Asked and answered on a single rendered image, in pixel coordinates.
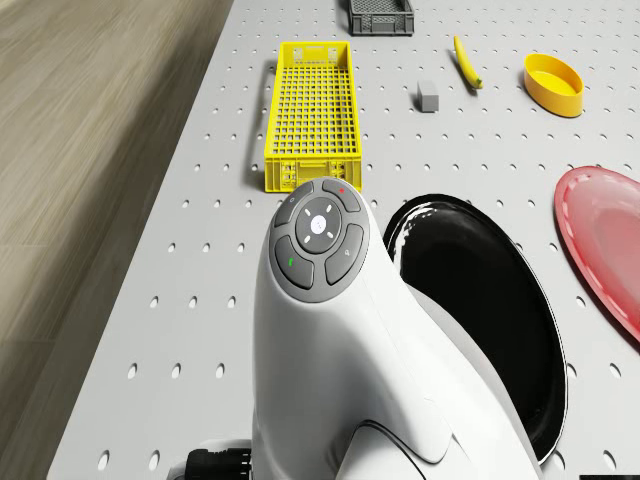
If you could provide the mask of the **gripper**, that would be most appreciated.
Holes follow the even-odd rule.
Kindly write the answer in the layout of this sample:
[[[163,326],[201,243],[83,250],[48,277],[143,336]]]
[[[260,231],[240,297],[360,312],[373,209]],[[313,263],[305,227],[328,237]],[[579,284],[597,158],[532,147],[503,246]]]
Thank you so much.
[[[167,480],[252,480],[250,439],[207,440],[172,466]]]

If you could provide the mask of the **yellow basket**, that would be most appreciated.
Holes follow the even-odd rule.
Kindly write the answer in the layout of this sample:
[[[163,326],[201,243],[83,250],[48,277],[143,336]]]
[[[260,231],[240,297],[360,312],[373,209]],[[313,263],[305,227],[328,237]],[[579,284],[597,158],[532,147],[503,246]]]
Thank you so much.
[[[362,145],[350,43],[280,44],[264,148],[265,190],[319,177],[362,189]]]

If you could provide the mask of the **black plate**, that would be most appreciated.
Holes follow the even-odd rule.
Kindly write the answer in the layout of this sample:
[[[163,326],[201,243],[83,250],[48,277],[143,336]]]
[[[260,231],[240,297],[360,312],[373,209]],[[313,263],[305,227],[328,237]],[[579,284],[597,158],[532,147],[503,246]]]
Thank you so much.
[[[475,206],[438,193],[403,204],[383,241],[403,281],[450,314],[491,362],[544,462],[568,410],[566,358],[548,298],[516,244]]]

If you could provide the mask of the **grey cube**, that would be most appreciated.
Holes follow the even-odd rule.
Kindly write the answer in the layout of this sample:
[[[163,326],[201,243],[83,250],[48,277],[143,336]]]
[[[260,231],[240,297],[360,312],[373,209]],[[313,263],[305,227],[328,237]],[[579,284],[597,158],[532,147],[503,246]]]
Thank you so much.
[[[417,82],[417,99],[421,112],[435,113],[439,111],[439,94],[433,81],[422,79]]]

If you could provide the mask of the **red plate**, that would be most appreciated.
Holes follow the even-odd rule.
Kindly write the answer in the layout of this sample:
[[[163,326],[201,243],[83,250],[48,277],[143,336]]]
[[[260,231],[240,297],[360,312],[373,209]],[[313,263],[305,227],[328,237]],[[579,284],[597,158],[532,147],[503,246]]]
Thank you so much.
[[[554,212],[583,278],[640,342],[640,182],[596,166],[571,169],[556,184]]]

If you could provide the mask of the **dark grey basket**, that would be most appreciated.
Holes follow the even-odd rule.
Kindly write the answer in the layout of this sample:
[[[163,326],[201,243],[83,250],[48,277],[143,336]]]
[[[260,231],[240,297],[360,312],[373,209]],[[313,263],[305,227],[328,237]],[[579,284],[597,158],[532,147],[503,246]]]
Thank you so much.
[[[353,36],[412,36],[414,9],[410,0],[349,0]]]

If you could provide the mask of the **banana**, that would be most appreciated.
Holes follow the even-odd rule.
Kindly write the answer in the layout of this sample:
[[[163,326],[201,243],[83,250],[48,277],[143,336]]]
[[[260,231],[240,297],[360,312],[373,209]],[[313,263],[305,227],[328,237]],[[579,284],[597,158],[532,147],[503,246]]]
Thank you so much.
[[[473,89],[482,89],[483,81],[471,64],[462,41],[457,35],[453,37],[453,41],[456,59],[467,84]]]

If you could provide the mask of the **yellow bowl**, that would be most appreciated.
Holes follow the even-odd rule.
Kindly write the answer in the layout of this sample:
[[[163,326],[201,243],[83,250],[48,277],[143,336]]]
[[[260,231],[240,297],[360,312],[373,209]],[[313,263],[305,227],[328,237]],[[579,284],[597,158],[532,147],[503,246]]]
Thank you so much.
[[[544,109],[566,118],[583,112],[584,82],[562,60],[531,53],[524,60],[524,85],[528,94]]]

